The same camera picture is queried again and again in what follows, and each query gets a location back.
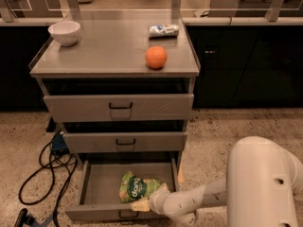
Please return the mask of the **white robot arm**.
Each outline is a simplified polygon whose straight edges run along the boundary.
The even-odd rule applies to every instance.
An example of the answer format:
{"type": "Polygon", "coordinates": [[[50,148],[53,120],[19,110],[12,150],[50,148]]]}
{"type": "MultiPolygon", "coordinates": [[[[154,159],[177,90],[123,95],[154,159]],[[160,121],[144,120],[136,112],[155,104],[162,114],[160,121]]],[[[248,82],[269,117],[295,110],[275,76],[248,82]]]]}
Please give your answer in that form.
{"type": "Polygon", "coordinates": [[[198,209],[224,205],[228,227],[299,227],[294,195],[302,189],[298,158],[269,139],[249,136],[231,149],[224,178],[178,192],[163,184],[131,209],[153,211],[191,227],[198,209]]]}

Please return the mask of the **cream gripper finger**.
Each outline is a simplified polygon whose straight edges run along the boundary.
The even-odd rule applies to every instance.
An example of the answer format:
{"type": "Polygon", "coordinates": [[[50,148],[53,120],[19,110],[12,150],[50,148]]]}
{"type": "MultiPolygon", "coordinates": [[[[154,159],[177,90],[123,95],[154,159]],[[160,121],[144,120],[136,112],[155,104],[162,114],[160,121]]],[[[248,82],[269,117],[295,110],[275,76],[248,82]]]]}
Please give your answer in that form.
{"type": "Polygon", "coordinates": [[[149,212],[151,210],[149,199],[142,198],[130,204],[130,208],[134,212],[149,212]]]}

